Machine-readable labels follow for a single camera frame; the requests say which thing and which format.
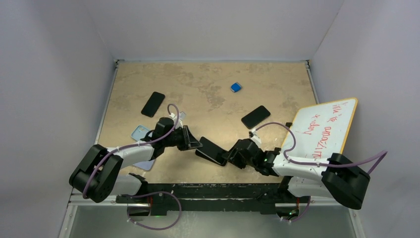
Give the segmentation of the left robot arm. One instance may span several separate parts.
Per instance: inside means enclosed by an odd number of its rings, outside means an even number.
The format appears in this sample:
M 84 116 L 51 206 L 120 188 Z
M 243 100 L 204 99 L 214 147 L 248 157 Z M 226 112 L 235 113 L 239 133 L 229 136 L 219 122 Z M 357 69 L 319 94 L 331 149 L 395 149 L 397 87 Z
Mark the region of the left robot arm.
M 187 151 L 202 147 L 202 143 L 178 118 L 162 117 L 153 130 L 133 144 L 122 147 L 93 145 L 69 178 L 69 184 L 82 193 L 83 198 L 95 203 L 104 201 L 109 195 L 128 195 L 134 202 L 146 200 L 148 190 L 142 186 L 141 176 L 121 176 L 122 168 L 139 162 L 153 161 L 167 147 Z

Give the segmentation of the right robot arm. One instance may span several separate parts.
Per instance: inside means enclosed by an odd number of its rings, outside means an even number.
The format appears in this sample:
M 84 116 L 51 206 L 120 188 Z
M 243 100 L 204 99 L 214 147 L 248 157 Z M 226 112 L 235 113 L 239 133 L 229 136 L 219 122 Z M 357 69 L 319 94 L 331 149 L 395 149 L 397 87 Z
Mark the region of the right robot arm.
M 283 177 L 278 195 L 285 202 L 303 196 L 330 197 L 360 210 L 370 182 L 367 172 L 351 167 L 351 161 L 339 153 L 320 162 L 296 157 L 293 163 L 293 157 L 285 158 L 281 148 L 264 151 L 251 139 L 240 139 L 221 157 L 240 169 L 250 166 L 264 176 Z

